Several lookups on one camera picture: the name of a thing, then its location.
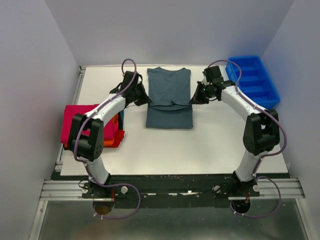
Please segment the grey-blue t shirt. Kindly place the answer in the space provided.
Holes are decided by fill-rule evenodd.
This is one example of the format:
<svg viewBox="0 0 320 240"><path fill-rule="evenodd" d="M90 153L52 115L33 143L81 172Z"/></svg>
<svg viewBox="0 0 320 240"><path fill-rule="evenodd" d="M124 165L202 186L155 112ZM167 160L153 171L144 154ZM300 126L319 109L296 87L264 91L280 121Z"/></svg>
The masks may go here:
<svg viewBox="0 0 320 240"><path fill-rule="evenodd" d="M192 129L191 71L156 67L147 69L147 75L151 103L147 107L145 126L148 129Z"/></svg>

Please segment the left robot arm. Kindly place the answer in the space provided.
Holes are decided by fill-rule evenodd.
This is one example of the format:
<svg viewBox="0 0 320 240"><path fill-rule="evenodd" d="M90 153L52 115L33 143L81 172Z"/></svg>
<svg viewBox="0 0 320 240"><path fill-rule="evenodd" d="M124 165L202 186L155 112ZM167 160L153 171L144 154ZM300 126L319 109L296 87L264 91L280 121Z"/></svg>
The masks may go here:
<svg viewBox="0 0 320 240"><path fill-rule="evenodd" d="M151 102L143 85L143 77L135 71L126 71L123 80L108 97L94 109L73 116L67 142L75 161L84 165L93 191L101 198L111 191L110 173L101 157L104 148L104 128L107 123L129 104L136 106Z"/></svg>

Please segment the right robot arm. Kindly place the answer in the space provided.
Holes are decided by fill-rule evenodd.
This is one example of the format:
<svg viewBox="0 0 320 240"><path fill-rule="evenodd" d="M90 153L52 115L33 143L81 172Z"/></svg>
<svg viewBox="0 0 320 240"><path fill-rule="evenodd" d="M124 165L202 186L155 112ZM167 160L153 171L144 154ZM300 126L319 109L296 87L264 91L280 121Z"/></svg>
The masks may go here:
<svg viewBox="0 0 320 240"><path fill-rule="evenodd" d="M280 142L278 113L274 109L264 109L246 98L231 80L224 80L218 66L207 67L203 71L204 80L197 87L189 103L208 104L211 99L229 105L245 122L243 145L245 152L240 165L232 173L226 186L219 185L215 192L236 197L241 196L256 184L256 172L265 155Z"/></svg>

